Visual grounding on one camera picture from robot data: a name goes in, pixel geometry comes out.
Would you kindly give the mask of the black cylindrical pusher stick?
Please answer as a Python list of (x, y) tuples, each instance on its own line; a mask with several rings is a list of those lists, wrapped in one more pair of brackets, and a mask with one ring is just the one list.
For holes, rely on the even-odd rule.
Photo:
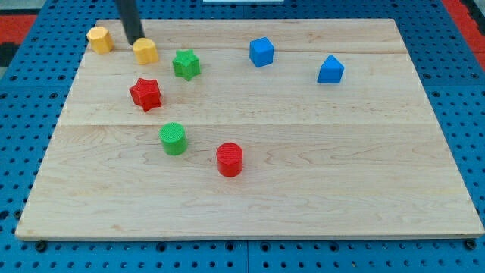
[(145, 33), (139, 16), (136, 0), (114, 0), (128, 43), (144, 38)]

